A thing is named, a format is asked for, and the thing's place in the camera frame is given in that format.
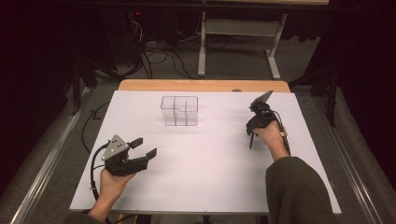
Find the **wire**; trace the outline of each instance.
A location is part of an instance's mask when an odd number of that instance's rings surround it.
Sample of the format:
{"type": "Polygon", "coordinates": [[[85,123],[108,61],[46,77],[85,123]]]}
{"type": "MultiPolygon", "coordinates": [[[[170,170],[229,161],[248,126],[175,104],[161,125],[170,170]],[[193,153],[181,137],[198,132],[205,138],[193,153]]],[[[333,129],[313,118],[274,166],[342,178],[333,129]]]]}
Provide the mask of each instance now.
{"type": "Polygon", "coordinates": [[[173,49],[161,49],[161,48],[160,48],[160,44],[158,43],[157,46],[156,46],[155,48],[153,48],[153,49],[151,49],[151,50],[146,50],[146,52],[151,52],[150,55],[146,55],[146,56],[147,56],[148,64],[159,64],[159,63],[163,63],[163,62],[166,61],[166,59],[167,59],[168,57],[170,57],[170,58],[173,60],[173,64],[174,64],[175,71],[176,71],[179,75],[181,75],[182,77],[191,78],[191,79],[200,79],[200,78],[198,78],[198,77],[192,77],[192,76],[189,74],[189,72],[186,70],[186,67],[185,67],[185,65],[184,65],[183,60],[182,60],[181,57],[177,54],[177,52],[174,51],[173,49]],[[184,71],[185,74],[182,74],[182,73],[180,73],[180,72],[177,70],[177,59],[176,59],[172,54],[170,54],[169,52],[171,52],[171,53],[173,53],[174,55],[176,55],[176,57],[178,58],[178,60],[181,62],[181,68],[182,68],[182,70],[184,71]],[[165,55],[164,58],[161,59],[159,62],[155,62],[155,63],[150,62],[150,61],[149,61],[149,57],[151,57],[151,56],[153,56],[154,54],[157,54],[157,53],[164,54],[164,55],[165,55]]]}
{"type": "MultiPolygon", "coordinates": [[[[106,144],[102,145],[101,147],[99,147],[95,153],[92,156],[92,162],[91,162],[91,190],[93,193],[93,197],[95,198],[95,200],[97,201],[99,198],[99,193],[98,193],[98,189],[96,188],[96,183],[95,180],[93,179],[93,171],[94,171],[94,165],[95,165],[95,160],[97,155],[99,154],[100,151],[102,151],[103,149],[108,147],[108,144],[110,144],[110,141],[108,141],[106,144]]],[[[110,220],[108,220],[108,218],[106,217],[106,223],[111,224],[110,220]]]]}
{"type": "MultiPolygon", "coordinates": [[[[285,128],[283,127],[282,119],[280,118],[279,114],[275,110],[271,110],[276,115],[276,123],[277,126],[279,126],[279,130],[281,133],[285,132],[285,128]]],[[[288,151],[289,155],[290,154],[290,146],[289,146],[289,141],[288,141],[288,136],[286,134],[282,135],[283,138],[283,144],[285,145],[285,149],[288,151]]]]}
{"type": "Polygon", "coordinates": [[[139,33],[140,33],[139,41],[137,41],[137,43],[136,43],[136,45],[138,45],[138,44],[140,44],[140,42],[142,41],[143,29],[142,29],[142,27],[140,26],[140,24],[137,23],[136,21],[131,21],[131,23],[133,23],[134,26],[135,26],[134,34],[132,35],[132,43],[133,43],[133,44],[134,44],[134,36],[135,36],[136,33],[137,33],[137,28],[139,28],[139,31],[140,31],[140,32],[139,32],[139,33]]]}
{"type": "Polygon", "coordinates": [[[220,46],[220,47],[210,47],[208,44],[206,44],[205,46],[208,47],[208,48],[210,48],[210,49],[222,49],[222,48],[224,48],[225,46],[227,46],[228,43],[230,43],[230,38],[226,38],[226,42],[225,42],[222,46],[220,46]]]}
{"type": "Polygon", "coordinates": [[[148,62],[148,68],[149,68],[148,79],[152,79],[152,69],[151,69],[151,64],[150,64],[150,61],[149,61],[149,57],[148,57],[148,55],[146,54],[145,51],[143,51],[143,55],[145,55],[146,61],[148,62]]]}
{"type": "Polygon", "coordinates": [[[93,117],[93,119],[100,119],[97,118],[96,115],[99,112],[100,109],[102,109],[105,105],[107,105],[108,103],[110,103],[110,101],[105,102],[104,104],[100,105],[98,108],[96,108],[95,110],[90,110],[90,116],[87,118],[87,120],[85,121],[84,125],[82,126],[82,130],[81,130],[81,142],[82,145],[84,146],[85,150],[90,154],[91,151],[89,150],[87,144],[85,143],[85,139],[84,139],[84,133],[85,133],[85,128],[87,127],[88,122],[91,120],[91,118],[93,117]]]}
{"type": "Polygon", "coordinates": [[[242,40],[242,39],[235,39],[235,38],[233,38],[233,36],[237,36],[237,35],[231,35],[229,37],[230,40],[232,40],[234,42],[238,42],[238,43],[243,43],[243,44],[252,43],[252,42],[255,42],[255,41],[258,41],[258,40],[261,40],[264,38],[264,36],[254,36],[254,38],[251,40],[242,40]]]}
{"type": "Polygon", "coordinates": [[[181,44],[181,45],[183,45],[183,46],[186,46],[186,47],[195,47],[195,46],[199,46],[200,44],[201,44],[201,41],[200,40],[198,40],[198,41],[195,41],[198,37],[200,37],[201,35],[197,35],[197,36],[195,36],[194,38],[191,38],[191,39],[189,39],[189,40],[185,40],[185,41],[183,41],[183,42],[179,42],[179,44],[181,44]]]}
{"type": "Polygon", "coordinates": [[[189,40],[195,39],[196,37],[201,36],[201,35],[196,35],[196,33],[197,33],[197,31],[198,31],[199,24],[201,24],[201,19],[202,19],[202,13],[199,13],[199,19],[198,19],[197,25],[196,25],[196,27],[195,27],[195,31],[194,31],[194,32],[192,33],[192,35],[191,35],[190,37],[188,37],[187,39],[179,40],[179,41],[178,41],[179,43],[185,42],[185,41],[189,41],[189,40]]]}
{"type": "Polygon", "coordinates": [[[99,168],[99,167],[104,167],[105,165],[98,165],[98,166],[95,166],[95,168],[93,168],[93,170],[96,170],[97,168],[99,168]]]}

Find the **hand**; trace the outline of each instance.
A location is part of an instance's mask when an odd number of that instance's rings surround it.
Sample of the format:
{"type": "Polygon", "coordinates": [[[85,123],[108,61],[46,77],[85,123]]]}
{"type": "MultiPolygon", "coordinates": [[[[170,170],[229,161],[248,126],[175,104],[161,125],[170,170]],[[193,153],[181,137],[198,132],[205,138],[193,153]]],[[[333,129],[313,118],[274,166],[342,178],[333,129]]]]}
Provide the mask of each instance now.
{"type": "Polygon", "coordinates": [[[258,134],[262,142],[268,146],[274,161],[289,156],[288,151],[285,149],[283,138],[280,135],[279,126],[275,120],[265,128],[253,129],[253,132],[258,134]]]}
{"type": "Polygon", "coordinates": [[[126,184],[135,174],[126,176],[112,175],[106,168],[100,173],[100,193],[88,216],[104,222],[114,203],[121,196],[126,184]]]}
{"type": "Polygon", "coordinates": [[[134,175],[116,176],[112,175],[107,169],[103,169],[100,173],[99,197],[109,202],[115,202],[121,196],[126,184],[134,175]]]}

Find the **cable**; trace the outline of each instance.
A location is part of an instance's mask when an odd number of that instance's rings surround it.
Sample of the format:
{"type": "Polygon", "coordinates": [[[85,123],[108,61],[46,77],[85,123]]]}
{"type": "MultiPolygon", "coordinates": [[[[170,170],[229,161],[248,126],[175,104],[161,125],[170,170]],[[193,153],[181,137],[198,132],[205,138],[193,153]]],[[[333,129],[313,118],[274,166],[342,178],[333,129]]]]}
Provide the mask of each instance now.
{"type": "Polygon", "coordinates": [[[136,33],[137,33],[137,28],[139,28],[139,31],[140,31],[140,32],[139,32],[139,33],[140,33],[139,41],[137,41],[137,43],[136,43],[136,45],[138,45],[138,44],[140,44],[140,42],[142,41],[143,29],[142,29],[142,27],[140,26],[140,24],[137,23],[136,21],[131,21],[131,23],[133,23],[134,26],[135,26],[134,34],[132,35],[132,43],[133,43],[133,44],[134,44],[134,36],[135,36],[136,33]]]}
{"type": "Polygon", "coordinates": [[[102,109],[105,105],[107,105],[108,103],[110,103],[110,101],[105,102],[104,104],[100,105],[98,108],[96,108],[95,110],[90,110],[90,116],[87,118],[87,120],[85,121],[84,125],[82,126],[82,130],[81,130],[81,142],[82,145],[84,146],[85,150],[90,154],[91,151],[89,150],[87,144],[85,143],[84,140],[84,133],[85,133],[85,128],[87,127],[88,122],[91,120],[91,118],[93,117],[93,119],[100,119],[97,118],[96,115],[98,113],[98,111],[100,109],[102,109]]]}
{"type": "Polygon", "coordinates": [[[151,70],[151,64],[150,64],[150,61],[149,61],[149,57],[148,57],[148,55],[146,54],[145,51],[143,51],[143,55],[145,55],[146,61],[148,62],[148,68],[149,68],[149,73],[150,73],[150,75],[148,73],[148,79],[152,79],[152,70],[151,70]]]}
{"type": "Polygon", "coordinates": [[[192,77],[192,76],[190,76],[190,74],[189,74],[189,72],[187,72],[187,70],[186,70],[186,68],[184,67],[184,62],[183,62],[183,60],[181,60],[181,58],[180,58],[180,56],[174,51],[174,50],[172,50],[172,49],[169,49],[169,51],[171,51],[171,52],[173,52],[176,56],[177,56],[177,58],[180,60],[180,62],[181,62],[181,68],[183,69],[183,71],[186,73],[186,75],[187,75],[187,77],[189,77],[189,78],[191,78],[191,79],[200,79],[200,78],[198,78],[198,77],[192,77]]]}
{"type": "Polygon", "coordinates": [[[197,31],[198,31],[199,24],[201,24],[201,19],[202,19],[202,13],[199,13],[199,19],[198,19],[197,25],[196,25],[196,27],[195,27],[195,31],[194,31],[194,32],[192,33],[192,35],[191,35],[190,37],[188,37],[187,39],[179,40],[179,41],[178,41],[179,43],[185,42],[185,41],[189,41],[189,40],[195,39],[196,37],[201,36],[201,35],[194,36],[194,35],[197,33],[197,31]]]}
{"type": "Polygon", "coordinates": [[[234,41],[234,42],[238,42],[238,43],[243,43],[243,44],[252,43],[252,42],[255,42],[255,41],[258,41],[258,40],[261,40],[261,39],[264,38],[264,36],[255,36],[255,37],[254,37],[253,39],[251,39],[251,40],[242,40],[242,39],[234,39],[233,36],[237,36],[237,35],[231,35],[231,36],[229,36],[230,40],[232,40],[232,41],[234,41]]]}
{"type": "Polygon", "coordinates": [[[99,167],[104,167],[105,165],[98,165],[98,166],[95,166],[95,168],[93,168],[93,170],[96,170],[97,168],[99,168],[99,167]]]}
{"type": "Polygon", "coordinates": [[[200,40],[194,41],[194,40],[196,40],[196,38],[198,38],[198,37],[200,37],[200,36],[201,36],[201,35],[197,35],[197,36],[195,36],[195,37],[193,37],[193,38],[186,39],[186,40],[184,40],[183,42],[179,42],[179,44],[181,44],[181,45],[183,45],[183,46],[186,46],[186,47],[195,47],[195,46],[199,46],[199,45],[201,44],[201,41],[200,41],[200,40]],[[193,42],[193,44],[186,44],[186,42],[188,42],[188,41],[194,41],[194,42],[193,42]]]}
{"type": "Polygon", "coordinates": [[[208,47],[208,48],[210,48],[210,49],[222,49],[222,48],[224,48],[225,46],[227,46],[229,42],[230,42],[230,38],[226,38],[225,44],[223,44],[223,45],[220,46],[220,47],[210,47],[208,44],[206,44],[205,46],[208,47]]]}
{"type": "MultiPolygon", "coordinates": [[[[93,171],[94,171],[94,165],[95,165],[95,160],[97,155],[99,154],[100,151],[102,151],[103,149],[108,147],[108,144],[110,144],[110,141],[108,141],[106,144],[102,145],[101,147],[99,147],[95,153],[92,156],[92,162],[91,162],[91,190],[93,193],[93,197],[95,198],[95,200],[97,201],[99,198],[99,193],[98,193],[98,189],[96,187],[96,183],[93,179],[93,171]]],[[[111,224],[110,220],[108,220],[108,218],[106,217],[106,223],[107,224],[111,224]]]]}
{"type": "Polygon", "coordinates": [[[149,58],[151,55],[154,55],[154,54],[157,54],[157,53],[162,53],[162,54],[165,55],[165,57],[164,57],[162,60],[160,60],[159,62],[157,62],[157,63],[153,63],[153,62],[150,62],[150,63],[152,63],[152,64],[163,63],[163,62],[165,62],[165,60],[168,58],[168,53],[166,53],[166,52],[164,52],[164,51],[154,52],[154,53],[150,54],[150,55],[148,56],[148,58],[149,58]]]}
{"type": "Polygon", "coordinates": [[[277,123],[277,126],[279,126],[280,134],[283,138],[283,144],[285,145],[285,149],[288,151],[289,155],[291,156],[288,135],[286,134],[285,128],[283,127],[282,119],[280,118],[279,114],[275,110],[270,109],[270,111],[276,115],[276,123],[277,123]]]}

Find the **sleeve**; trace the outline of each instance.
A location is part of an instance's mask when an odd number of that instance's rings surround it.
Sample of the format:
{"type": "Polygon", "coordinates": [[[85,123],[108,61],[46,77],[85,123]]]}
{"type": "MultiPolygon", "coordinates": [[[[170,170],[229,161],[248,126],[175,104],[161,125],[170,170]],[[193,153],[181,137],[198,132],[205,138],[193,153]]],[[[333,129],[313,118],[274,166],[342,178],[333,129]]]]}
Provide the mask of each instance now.
{"type": "Polygon", "coordinates": [[[337,223],[322,179],[301,159],[275,161],[266,171],[265,182],[274,224],[337,223]]]}
{"type": "Polygon", "coordinates": [[[85,213],[71,212],[64,219],[63,224],[103,224],[85,213]]]}

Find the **gray carpet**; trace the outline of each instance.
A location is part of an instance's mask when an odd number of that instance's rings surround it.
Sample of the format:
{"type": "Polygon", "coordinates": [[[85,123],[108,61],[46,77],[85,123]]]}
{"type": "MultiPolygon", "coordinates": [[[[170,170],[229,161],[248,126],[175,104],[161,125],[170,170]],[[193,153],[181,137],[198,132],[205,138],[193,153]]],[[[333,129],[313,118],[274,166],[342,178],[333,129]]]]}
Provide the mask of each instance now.
{"type": "MultiPolygon", "coordinates": [[[[299,43],[296,39],[281,41],[276,52],[276,62],[282,79],[291,81],[304,73],[304,69],[317,43],[318,41],[310,40],[299,43]]],[[[219,42],[209,44],[212,49],[207,50],[205,78],[271,79],[262,49],[258,48],[260,45],[268,44],[266,40],[249,44],[235,42],[223,49],[216,49],[216,47],[221,46],[219,42]]],[[[189,43],[188,46],[180,46],[176,51],[183,60],[185,69],[191,76],[195,76],[198,47],[193,45],[193,43],[189,43]]],[[[154,78],[184,78],[182,76],[185,75],[181,66],[182,62],[177,59],[176,55],[172,55],[176,59],[175,66],[169,55],[164,62],[151,65],[154,78]]],[[[148,52],[148,58],[152,63],[161,62],[165,56],[163,53],[150,55],[150,52],[148,52]]],[[[147,73],[144,69],[140,69],[129,78],[147,78],[147,73]]],[[[42,195],[38,195],[39,200],[29,214],[30,216],[26,223],[60,223],[68,214],[68,207],[73,199],[82,170],[89,156],[81,141],[82,129],[91,115],[90,110],[95,110],[108,101],[117,87],[118,83],[107,78],[99,78],[99,85],[94,90],[91,90],[91,97],[88,103],[82,107],[81,116],[64,144],[64,154],[60,158],[42,195]]],[[[333,184],[335,196],[343,211],[343,214],[338,216],[339,222],[342,224],[371,223],[361,208],[361,203],[344,170],[343,162],[337,153],[336,145],[326,121],[322,117],[319,108],[315,106],[315,99],[310,96],[308,87],[299,87],[293,91],[297,95],[309,131],[318,149],[318,154],[333,184]]],[[[63,131],[66,122],[70,119],[69,112],[71,112],[71,108],[72,104],[69,104],[62,115],[54,121],[49,131],[43,136],[40,143],[32,151],[31,156],[15,176],[7,189],[7,193],[3,195],[0,201],[0,223],[10,223],[14,217],[23,197],[31,187],[41,165],[47,158],[51,144],[54,144],[59,132],[63,131]]],[[[89,149],[91,149],[96,139],[105,114],[106,106],[97,113],[97,117],[101,119],[88,120],[84,131],[84,140],[89,149]]],[[[336,125],[336,130],[340,133],[343,143],[348,148],[351,158],[362,176],[362,181],[366,184],[370,195],[373,196],[375,207],[377,207],[383,223],[396,223],[395,215],[392,213],[392,209],[396,207],[395,192],[370,153],[370,149],[365,145],[364,139],[362,139],[359,129],[350,116],[346,103],[343,101],[341,92],[337,94],[336,125]]]]}

